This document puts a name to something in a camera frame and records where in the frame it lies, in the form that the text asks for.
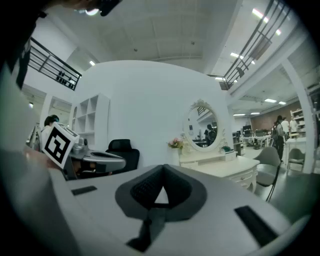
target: white column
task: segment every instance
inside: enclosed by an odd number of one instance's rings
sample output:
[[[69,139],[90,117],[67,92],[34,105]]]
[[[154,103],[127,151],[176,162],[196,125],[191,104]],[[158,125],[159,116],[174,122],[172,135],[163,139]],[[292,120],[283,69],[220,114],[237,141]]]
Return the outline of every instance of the white column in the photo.
[[[49,115],[50,107],[51,107],[51,100],[52,100],[52,94],[48,94],[45,96],[44,103],[42,106],[41,114],[40,114],[40,128],[42,129],[44,127],[44,123],[46,118]]]
[[[314,171],[314,162],[315,162],[315,148],[316,148],[316,134],[317,130],[316,120],[312,115],[312,106],[308,99],[307,91],[302,83],[300,77],[298,76],[295,68],[292,66],[288,59],[285,59],[281,63],[289,75],[291,82],[294,86],[296,94],[298,95],[300,105],[303,111],[303,117],[305,122],[305,133],[306,133],[306,145],[305,145],[305,159],[303,172],[310,174]]]

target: white vanity table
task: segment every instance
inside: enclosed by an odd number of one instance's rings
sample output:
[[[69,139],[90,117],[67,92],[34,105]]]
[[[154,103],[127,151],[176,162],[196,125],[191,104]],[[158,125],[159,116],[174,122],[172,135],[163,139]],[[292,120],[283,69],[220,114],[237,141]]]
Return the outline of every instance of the white vanity table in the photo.
[[[217,123],[215,141],[207,147],[197,146],[188,136],[190,124],[186,120],[190,121],[190,112],[199,107],[209,109]],[[236,157],[235,152],[225,153],[221,149],[228,146],[228,143],[225,138],[225,129],[219,120],[219,115],[203,100],[200,99],[191,106],[183,122],[183,149],[179,155],[180,165],[197,172],[227,178],[245,189],[248,189],[252,184],[252,192],[254,193],[257,185],[257,165],[260,162],[243,156]]]

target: gray chair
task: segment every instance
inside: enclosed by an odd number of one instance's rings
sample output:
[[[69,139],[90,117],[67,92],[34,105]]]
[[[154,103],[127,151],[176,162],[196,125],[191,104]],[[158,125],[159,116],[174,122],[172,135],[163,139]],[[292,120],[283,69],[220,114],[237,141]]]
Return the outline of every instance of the gray chair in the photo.
[[[281,164],[278,152],[274,147],[268,146],[265,147],[261,151],[261,153],[254,159],[259,160],[261,165],[269,165],[276,167],[275,173],[258,171],[258,175],[256,177],[256,183],[258,183],[259,185],[263,187],[272,186],[270,193],[265,200],[266,202],[270,202],[271,196],[276,186]]]
[[[302,165],[303,169],[305,163],[305,154],[302,153],[298,148],[291,149],[289,153],[288,169],[290,169],[290,163]]]

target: gray floor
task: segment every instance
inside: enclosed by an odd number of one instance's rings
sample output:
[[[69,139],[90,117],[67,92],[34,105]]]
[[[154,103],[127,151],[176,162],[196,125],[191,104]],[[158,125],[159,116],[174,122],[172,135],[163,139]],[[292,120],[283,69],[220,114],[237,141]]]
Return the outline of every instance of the gray floor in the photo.
[[[264,164],[258,165],[258,172],[275,173],[276,169]],[[271,186],[256,186],[255,195],[266,200]],[[300,171],[280,169],[280,173],[270,200],[292,223],[312,212],[316,201],[320,199],[320,175],[304,174]]]

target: fluorescent light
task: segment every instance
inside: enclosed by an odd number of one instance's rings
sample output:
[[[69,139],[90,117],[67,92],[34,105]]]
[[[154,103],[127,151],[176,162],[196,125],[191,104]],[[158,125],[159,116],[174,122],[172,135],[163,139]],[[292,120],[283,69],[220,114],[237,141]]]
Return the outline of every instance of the fluorescent light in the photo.
[[[85,10],[85,13],[87,15],[89,15],[89,16],[96,15],[98,12],[99,12],[99,9],[93,9],[93,10],[90,10],[90,11]]]
[[[258,11],[257,9],[253,8],[252,13],[256,16],[258,16],[260,19],[262,19],[262,17],[264,16],[260,11]],[[263,21],[265,23],[268,23],[269,19],[267,17],[264,17]]]
[[[265,99],[264,101],[265,101],[265,102],[271,102],[271,103],[277,102],[276,100],[270,99],[270,98],[267,98],[267,99]]]
[[[231,54],[230,54],[232,57],[236,57],[236,58],[238,58],[239,57],[239,54],[236,54],[236,53],[234,53],[234,52],[231,52]]]

